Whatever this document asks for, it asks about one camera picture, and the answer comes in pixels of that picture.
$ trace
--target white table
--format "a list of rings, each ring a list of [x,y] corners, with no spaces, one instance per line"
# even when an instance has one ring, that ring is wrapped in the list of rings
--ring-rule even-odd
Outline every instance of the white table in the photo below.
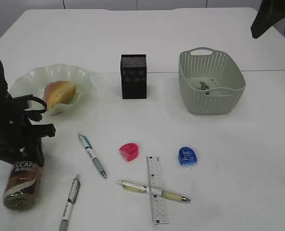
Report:
[[[147,100],[122,100],[119,74],[91,76],[91,99],[54,117],[55,138],[43,139],[46,164],[38,203],[15,213],[2,205],[11,166],[0,161],[0,231],[55,231],[73,177],[82,174],[69,231],[151,231],[149,196],[116,180],[147,183],[146,155],[159,154],[166,189],[192,198],[167,200],[163,231],[285,231],[285,71],[244,72],[247,87],[228,115],[192,115],[181,99],[177,73],[148,75]],[[103,162],[104,180],[77,139],[85,133]],[[137,142],[126,163],[118,148]],[[194,167],[177,160],[182,146],[198,155]]]
[[[55,63],[119,73],[121,54],[147,55],[148,72],[177,72],[196,47],[227,52],[241,70],[285,70],[285,38],[273,27],[253,39],[251,8],[172,11],[30,10],[0,39],[5,73],[16,79]]]

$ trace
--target bread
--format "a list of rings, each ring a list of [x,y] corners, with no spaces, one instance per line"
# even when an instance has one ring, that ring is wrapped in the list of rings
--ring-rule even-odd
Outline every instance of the bread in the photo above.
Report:
[[[76,92],[76,85],[71,81],[56,81],[46,86],[43,100],[50,110],[58,103],[68,103]]]

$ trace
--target clear plastic ruler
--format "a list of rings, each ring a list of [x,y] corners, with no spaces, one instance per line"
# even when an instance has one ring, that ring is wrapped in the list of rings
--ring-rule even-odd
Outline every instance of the clear plastic ruler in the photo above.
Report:
[[[152,222],[155,225],[169,224],[165,198],[158,196],[158,192],[164,189],[160,159],[158,155],[147,156],[147,170]]]

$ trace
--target silver pen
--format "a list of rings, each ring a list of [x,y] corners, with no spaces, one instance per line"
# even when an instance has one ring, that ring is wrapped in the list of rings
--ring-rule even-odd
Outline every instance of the silver pen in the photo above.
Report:
[[[86,152],[89,154],[89,156],[90,156],[91,160],[93,161],[93,164],[95,165],[96,169],[99,171],[101,176],[104,179],[106,179],[107,174],[106,174],[103,166],[101,165],[99,159],[93,154],[92,146],[91,146],[88,138],[84,135],[78,134],[78,139],[81,142],[81,144],[84,146]]]
[[[76,202],[77,194],[80,188],[79,174],[76,175],[72,182],[71,191],[67,199],[64,214],[60,223],[59,231],[66,231],[72,213],[73,204]]]
[[[136,184],[136,183],[132,183],[126,180],[117,180],[117,184],[121,185],[124,189],[126,190],[130,190],[130,191],[134,191],[134,192],[138,192],[138,193],[148,193],[150,194],[150,189],[149,187],[145,186],[145,185],[141,185],[141,184]],[[151,193],[154,196],[161,196],[164,197],[166,199],[169,200],[173,200],[173,201],[179,201],[179,202],[190,202],[191,199],[176,194],[176,193],[172,193],[163,189],[158,189],[158,188],[151,188]]]

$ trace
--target yellow pen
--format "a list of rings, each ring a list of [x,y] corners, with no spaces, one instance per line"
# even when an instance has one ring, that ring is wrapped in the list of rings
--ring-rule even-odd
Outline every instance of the yellow pen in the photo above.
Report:
[[[140,185],[136,183],[132,183],[125,180],[117,180],[117,184],[121,185],[124,189],[129,191],[134,191],[138,193],[150,193],[149,187],[145,185]],[[152,194],[156,196],[161,196],[169,200],[179,201],[179,202],[190,202],[191,200],[185,196],[168,192],[163,189],[151,188]]]

